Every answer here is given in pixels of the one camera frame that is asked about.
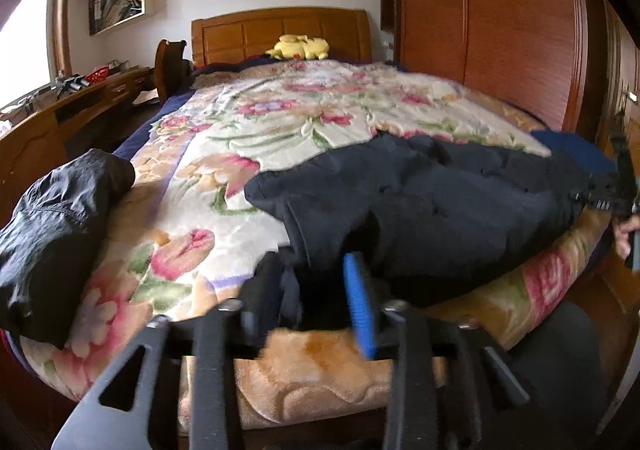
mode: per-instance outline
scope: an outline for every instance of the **black clothing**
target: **black clothing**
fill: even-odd
[[[578,448],[586,448],[607,408],[598,336],[589,315],[561,302],[509,355],[511,368],[532,386],[545,414]]]
[[[0,328],[63,348],[130,162],[92,149],[37,180],[0,230]]]
[[[356,251],[393,296],[424,307],[551,244],[581,212],[571,193],[587,184],[569,157],[381,134],[262,172],[244,194],[283,221],[305,308],[341,300],[342,254]]]

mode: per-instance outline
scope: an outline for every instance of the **human hand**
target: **human hand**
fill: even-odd
[[[627,221],[619,222],[613,220],[613,235],[616,238],[616,253],[626,260],[631,253],[631,244],[629,243],[629,234],[640,230],[640,215],[633,215]]]

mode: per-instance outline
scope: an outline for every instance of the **wooden chair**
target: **wooden chair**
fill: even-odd
[[[190,69],[186,68],[188,61],[184,61],[182,58],[186,46],[186,40],[169,42],[162,39],[158,44],[154,76],[161,105],[164,105],[167,99],[175,94],[189,74]]]

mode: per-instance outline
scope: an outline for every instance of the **red basket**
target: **red basket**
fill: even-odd
[[[102,66],[101,68],[96,69],[92,74],[89,74],[84,77],[84,79],[89,82],[89,84],[98,84],[98,82],[102,82],[107,75],[109,74],[109,66]]]

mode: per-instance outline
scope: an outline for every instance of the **plush blanket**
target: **plush blanket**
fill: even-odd
[[[523,113],[384,64],[284,62],[202,75],[193,88],[132,159],[136,182],[111,215],[66,347],[21,340],[33,369],[69,398],[82,398],[153,315],[202,315],[236,295],[266,250],[287,242],[283,225],[244,198],[243,186],[259,171],[292,167],[381,130],[548,155],[527,134],[536,123]],[[562,299],[608,221],[584,211],[521,267],[428,313],[473,315],[512,347]],[[183,426],[191,363],[183,372]],[[389,370],[389,362],[364,361],[348,331],[279,329],[259,359],[236,362],[242,422],[254,428],[377,408],[388,397]]]

